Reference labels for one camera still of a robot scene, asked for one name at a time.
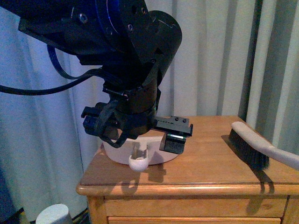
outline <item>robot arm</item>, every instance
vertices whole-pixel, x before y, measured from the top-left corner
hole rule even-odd
[[[76,55],[82,65],[102,65],[110,102],[84,109],[86,133],[120,147],[156,129],[165,132],[161,150],[183,152],[192,135],[189,120],[156,117],[158,86],[182,41],[170,15],[149,12],[144,0],[2,0],[0,6],[20,16],[20,31],[48,45],[62,76],[74,78],[57,63],[55,48]]]

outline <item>white brush handle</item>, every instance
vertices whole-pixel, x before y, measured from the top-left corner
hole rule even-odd
[[[232,124],[234,131],[256,151],[299,170],[299,156],[274,147],[271,143],[259,136],[250,127],[240,121]]]

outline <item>tabletop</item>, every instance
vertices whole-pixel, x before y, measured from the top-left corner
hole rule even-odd
[[[81,195],[299,195],[299,171],[270,159],[252,170],[228,140],[237,116],[188,117],[193,135],[183,154],[137,173],[110,160],[101,147],[77,186]],[[163,135],[150,131],[144,136]]]

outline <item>white cylinder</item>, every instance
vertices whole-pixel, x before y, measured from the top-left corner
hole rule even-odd
[[[73,221],[66,205],[54,204],[38,215],[36,224],[73,224]]]

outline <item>screw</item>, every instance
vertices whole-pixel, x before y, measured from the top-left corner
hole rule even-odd
[[[141,8],[142,14],[145,15],[146,14],[146,10],[145,8]]]
[[[130,32],[133,32],[133,25],[130,23],[130,24],[128,24],[128,30],[130,31]]]
[[[84,13],[80,13],[80,14],[79,14],[79,20],[80,20],[80,22],[83,23],[83,24],[85,24],[85,23],[88,22],[88,18],[87,18],[87,16],[86,16]]]

